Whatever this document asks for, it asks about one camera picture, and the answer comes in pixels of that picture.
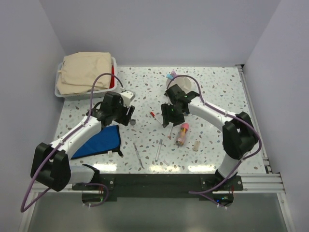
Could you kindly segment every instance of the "red marker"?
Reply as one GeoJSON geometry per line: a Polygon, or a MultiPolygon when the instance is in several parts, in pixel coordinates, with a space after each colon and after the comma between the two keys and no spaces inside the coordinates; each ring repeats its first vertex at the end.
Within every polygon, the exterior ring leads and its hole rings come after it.
{"type": "Polygon", "coordinates": [[[150,114],[151,114],[151,116],[152,116],[155,120],[157,120],[161,125],[163,125],[163,123],[161,123],[161,122],[159,121],[159,119],[156,118],[156,116],[155,116],[155,114],[154,114],[153,112],[150,112],[150,114]]]}

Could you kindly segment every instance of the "clear plastic bottle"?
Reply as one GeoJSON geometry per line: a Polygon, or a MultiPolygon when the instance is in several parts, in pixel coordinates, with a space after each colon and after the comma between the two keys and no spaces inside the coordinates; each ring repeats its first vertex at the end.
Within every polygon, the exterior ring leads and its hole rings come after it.
{"type": "Polygon", "coordinates": [[[176,145],[183,146],[185,141],[185,135],[188,130],[189,130],[189,123],[183,123],[180,128],[180,132],[178,133],[176,138],[176,145]]]}

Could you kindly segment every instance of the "folded fabric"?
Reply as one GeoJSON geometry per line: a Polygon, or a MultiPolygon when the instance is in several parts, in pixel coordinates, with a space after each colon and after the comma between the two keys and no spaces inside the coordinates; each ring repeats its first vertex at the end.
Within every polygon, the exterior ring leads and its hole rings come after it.
{"type": "Polygon", "coordinates": [[[105,154],[108,151],[118,152],[122,157],[120,151],[121,139],[119,133],[119,126],[109,126],[104,128],[101,132],[91,137],[84,145],[82,145],[76,153],[72,156],[73,159],[78,159],[86,156],[93,156],[98,154],[105,154]]]}
{"type": "MultiPolygon", "coordinates": [[[[94,80],[102,73],[110,73],[110,53],[79,52],[64,57],[56,87],[61,94],[84,93],[91,89],[94,80]]],[[[95,89],[108,89],[110,76],[101,77],[95,89]]]]}

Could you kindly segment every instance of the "table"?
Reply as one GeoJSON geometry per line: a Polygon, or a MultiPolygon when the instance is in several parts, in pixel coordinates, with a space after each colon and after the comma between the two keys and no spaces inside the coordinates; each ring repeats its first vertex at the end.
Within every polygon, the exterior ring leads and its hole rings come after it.
{"type": "MultiPolygon", "coordinates": [[[[185,117],[190,124],[187,140],[183,147],[175,145],[175,138],[180,130],[176,126],[172,131],[172,139],[167,135],[171,125],[165,129],[155,121],[150,112],[157,114],[162,120],[161,104],[167,103],[164,96],[166,90],[166,74],[175,70],[177,74],[187,74],[196,78],[202,89],[204,99],[228,111],[240,113],[249,112],[248,103],[242,87],[237,68],[206,68],[206,67],[118,67],[118,77],[127,89],[136,92],[133,105],[136,107],[132,116],[136,125],[119,125],[121,135],[120,157],[113,153],[110,158],[107,154],[95,155],[71,160],[71,165],[83,163],[94,166],[102,173],[122,174],[211,174],[220,166],[225,152],[222,146],[222,133],[212,124],[189,115],[185,117]],[[158,141],[163,139],[163,145],[158,162],[155,155],[158,141]],[[199,151],[192,150],[194,142],[201,142],[199,151]],[[133,142],[136,143],[145,169],[140,167],[135,154],[133,142]]],[[[197,91],[195,83],[192,90],[197,91]]],[[[94,99],[93,104],[102,101],[94,99]]],[[[67,133],[89,109],[89,100],[65,101],[56,130],[56,138],[67,133]]],[[[241,174],[266,173],[262,153],[245,161],[239,168],[241,174]]]]}

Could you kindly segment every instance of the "white plastic bin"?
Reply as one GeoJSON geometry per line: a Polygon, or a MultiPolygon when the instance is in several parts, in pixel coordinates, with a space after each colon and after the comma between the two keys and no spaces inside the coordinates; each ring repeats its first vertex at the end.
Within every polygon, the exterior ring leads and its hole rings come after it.
{"type": "MultiPolygon", "coordinates": [[[[112,65],[114,67],[114,75],[118,75],[118,71],[117,71],[117,63],[114,57],[112,57],[112,65]]],[[[58,69],[57,71],[61,70],[62,67],[62,62],[58,65],[58,69]]],[[[55,95],[59,98],[64,98],[65,100],[69,100],[69,101],[76,101],[76,100],[83,100],[83,99],[89,99],[90,98],[90,91],[86,92],[86,93],[82,93],[82,94],[64,94],[61,95],[59,90],[57,89],[57,81],[59,78],[59,72],[57,72],[56,74],[56,82],[55,82],[55,95]]],[[[101,98],[104,96],[104,94],[106,92],[109,91],[115,91],[115,89],[117,88],[118,85],[118,81],[115,79],[114,81],[114,87],[113,88],[109,88],[109,89],[100,89],[100,90],[95,90],[93,91],[93,98],[101,98]]]]}

